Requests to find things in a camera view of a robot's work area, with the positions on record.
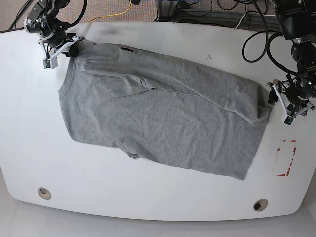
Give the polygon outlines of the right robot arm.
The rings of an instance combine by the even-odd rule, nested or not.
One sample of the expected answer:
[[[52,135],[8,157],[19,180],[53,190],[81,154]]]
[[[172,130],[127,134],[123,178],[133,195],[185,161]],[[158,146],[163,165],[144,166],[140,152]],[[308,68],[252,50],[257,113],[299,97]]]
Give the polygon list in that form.
[[[76,33],[66,31],[80,22],[85,14],[88,1],[84,1],[79,17],[73,22],[60,21],[57,18],[59,10],[65,8],[68,0],[40,0],[24,20],[24,29],[30,34],[39,36],[38,44],[43,49],[43,66],[45,69],[54,69],[58,66],[57,56],[64,54],[67,57],[76,57],[78,47],[76,42],[83,41]]]

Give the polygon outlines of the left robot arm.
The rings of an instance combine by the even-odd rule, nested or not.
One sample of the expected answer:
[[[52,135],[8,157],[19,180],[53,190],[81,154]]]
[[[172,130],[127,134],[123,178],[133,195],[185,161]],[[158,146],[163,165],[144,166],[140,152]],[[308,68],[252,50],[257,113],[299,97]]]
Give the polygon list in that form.
[[[308,110],[314,110],[310,102],[316,96],[316,48],[310,36],[316,32],[316,2],[314,0],[274,0],[272,6],[281,31],[268,29],[264,14],[256,1],[252,2],[262,19],[265,33],[265,48],[262,55],[286,72],[286,80],[274,80],[267,84],[270,87],[268,103],[273,105],[280,101],[284,110],[283,123],[291,125],[297,116],[306,116]],[[296,62],[297,70],[293,71],[279,63],[270,51],[273,39],[284,37],[292,42],[291,56]]]

